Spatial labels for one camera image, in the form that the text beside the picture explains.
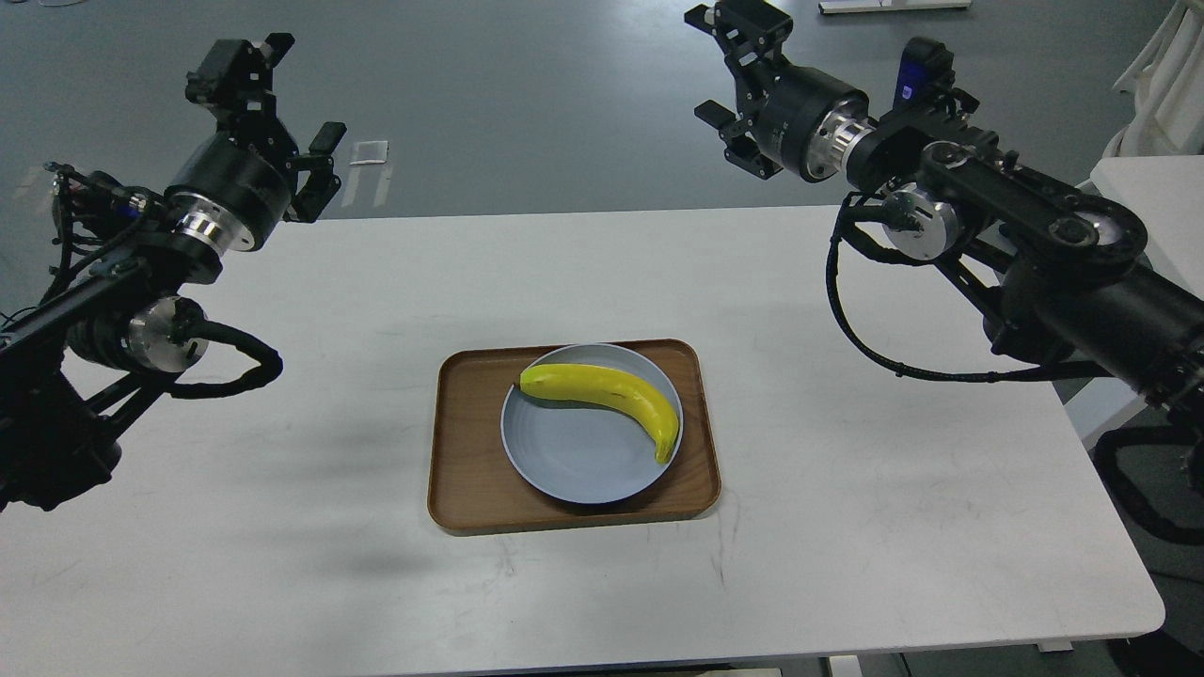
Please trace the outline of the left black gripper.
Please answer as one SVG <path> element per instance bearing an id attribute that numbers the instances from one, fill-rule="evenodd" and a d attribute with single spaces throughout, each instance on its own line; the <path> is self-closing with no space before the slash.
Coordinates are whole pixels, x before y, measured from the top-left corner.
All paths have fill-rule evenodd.
<path id="1" fill-rule="evenodd" d="M 184 96 L 216 119 L 216 133 L 197 146 L 165 193 L 172 231 L 216 253 L 262 249 L 285 214 L 287 222 L 314 223 L 340 192 L 334 153 L 347 133 L 343 120 L 326 120 L 305 153 L 290 158 L 288 181 L 254 151 L 296 151 L 277 116 L 275 67 L 295 36 L 271 33 L 262 42 L 220 39 L 197 69 L 185 73 Z"/>

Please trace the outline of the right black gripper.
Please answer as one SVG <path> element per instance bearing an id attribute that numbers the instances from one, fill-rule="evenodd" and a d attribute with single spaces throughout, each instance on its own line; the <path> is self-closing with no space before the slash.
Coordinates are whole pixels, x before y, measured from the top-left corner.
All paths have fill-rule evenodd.
<path id="1" fill-rule="evenodd" d="M 687 8 L 684 22 L 718 43 L 737 90 L 749 96 L 748 118 L 718 102 L 695 107 L 731 165 L 757 179 L 787 170 L 810 183 L 846 171 L 870 134 L 868 98 L 830 73 L 790 65 L 783 55 L 790 14 L 767 1 L 715 1 Z"/>

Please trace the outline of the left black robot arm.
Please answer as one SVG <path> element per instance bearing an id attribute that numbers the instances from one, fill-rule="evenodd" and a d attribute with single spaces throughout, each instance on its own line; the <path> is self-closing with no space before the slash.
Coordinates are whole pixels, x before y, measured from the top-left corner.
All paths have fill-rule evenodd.
<path id="1" fill-rule="evenodd" d="M 342 181 L 347 128 L 299 149 L 277 114 L 289 33 L 222 39 L 185 77 L 216 120 L 163 193 L 49 163 L 59 260 L 39 304 L 2 325 L 1 501 L 51 511 L 112 479 L 119 440 L 163 396 L 206 400 L 283 372 L 262 338 L 211 320 L 207 285 L 232 251 L 262 249 L 283 222 L 313 223 Z"/>

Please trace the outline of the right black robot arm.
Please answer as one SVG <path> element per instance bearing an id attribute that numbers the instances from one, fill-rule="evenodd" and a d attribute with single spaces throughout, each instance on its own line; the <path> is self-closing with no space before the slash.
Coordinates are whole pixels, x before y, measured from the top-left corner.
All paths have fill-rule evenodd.
<path id="1" fill-rule="evenodd" d="M 736 110 L 695 116 L 728 163 L 757 179 L 846 176 L 825 264 L 830 308 L 857 351 L 901 377 L 999 383 L 1110 376 L 1178 419 L 1202 420 L 1202 300 L 1140 264 L 1147 226 L 999 151 L 969 124 L 976 99 L 955 86 L 954 55 L 916 36 L 895 102 L 873 118 L 855 86 L 787 60 L 793 30 L 765 1 L 689 8 L 734 77 Z M 946 373 L 885 358 L 858 338 L 838 292 L 840 245 L 873 261 L 934 267 L 982 317 L 990 351 L 1020 371 Z"/>

